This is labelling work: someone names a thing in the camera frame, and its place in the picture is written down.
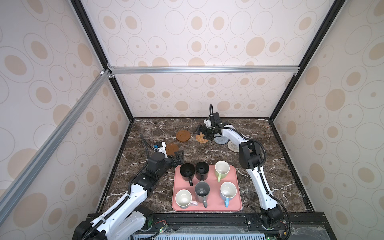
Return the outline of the woven rattan coaster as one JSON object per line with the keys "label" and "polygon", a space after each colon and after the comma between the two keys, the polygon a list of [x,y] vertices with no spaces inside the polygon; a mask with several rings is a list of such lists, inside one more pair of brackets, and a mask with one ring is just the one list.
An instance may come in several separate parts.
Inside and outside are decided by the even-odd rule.
{"label": "woven rattan coaster", "polygon": [[204,134],[196,135],[196,140],[197,140],[199,143],[201,143],[201,144],[208,143],[209,140],[205,139],[204,137],[205,137]]}

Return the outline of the brown wooden coaster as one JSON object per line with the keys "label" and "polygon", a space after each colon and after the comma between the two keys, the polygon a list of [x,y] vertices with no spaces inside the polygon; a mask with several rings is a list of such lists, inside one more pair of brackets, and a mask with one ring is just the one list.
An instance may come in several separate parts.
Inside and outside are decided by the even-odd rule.
{"label": "brown wooden coaster", "polygon": [[175,156],[176,152],[179,151],[179,147],[176,144],[169,144],[166,146],[167,156]]}
{"label": "brown wooden coaster", "polygon": [[191,134],[190,134],[190,132],[187,131],[187,130],[180,130],[180,131],[178,131],[177,134],[176,134],[176,139],[177,139],[179,142],[182,142],[182,143],[187,142],[190,138],[191,138]]}

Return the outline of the blue woven coaster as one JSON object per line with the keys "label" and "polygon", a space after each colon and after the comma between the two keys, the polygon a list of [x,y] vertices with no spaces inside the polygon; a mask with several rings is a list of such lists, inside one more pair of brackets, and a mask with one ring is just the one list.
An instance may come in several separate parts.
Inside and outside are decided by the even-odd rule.
{"label": "blue woven coaster", "polygon": [[229,139],[225,136],[222,136],[220,134],[214,135],[214,141],[219,145],[225,145],[228,143]]}

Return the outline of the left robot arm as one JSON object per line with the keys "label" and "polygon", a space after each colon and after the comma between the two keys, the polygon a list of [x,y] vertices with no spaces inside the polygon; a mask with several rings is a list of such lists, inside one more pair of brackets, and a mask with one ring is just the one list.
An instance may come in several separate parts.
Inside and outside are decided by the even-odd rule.
{"label": "left robot arm", "polygon": [[162,176],[184,163],[183,150],[168,155],[165,142],[151,146],[141,136],[146,150],[146,164],[133,177],[127,192],[107,211],[75,229],[73,240],[127,240],[141,230],[147,217],[136,210],[159,185]]}

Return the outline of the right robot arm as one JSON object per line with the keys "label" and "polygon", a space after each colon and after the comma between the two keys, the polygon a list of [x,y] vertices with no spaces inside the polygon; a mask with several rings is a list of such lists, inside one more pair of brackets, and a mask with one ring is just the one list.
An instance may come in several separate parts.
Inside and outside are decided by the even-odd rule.
{"label": "right robot arm", "polygon": [[194,134],[203,134],[204,139],[212,141],[219,134],[238,146],[239,163],[247,171],[260,202],[261,214],[256,216],[260,219],[266,230],[274,228],[278,223],[286,224],[286,230],[280,234],[282,240],[288,240],[292,233],[292,224],[289,212],[284,204],[277,199],[269,187],[264,173],[264,164],[267,161],[267,152],[263,144],[255,139],[246,137],[233,125],[222,121],[219,113],[214,112],[212,104],[209,106],[209,116],[203,125],[197,126]]}

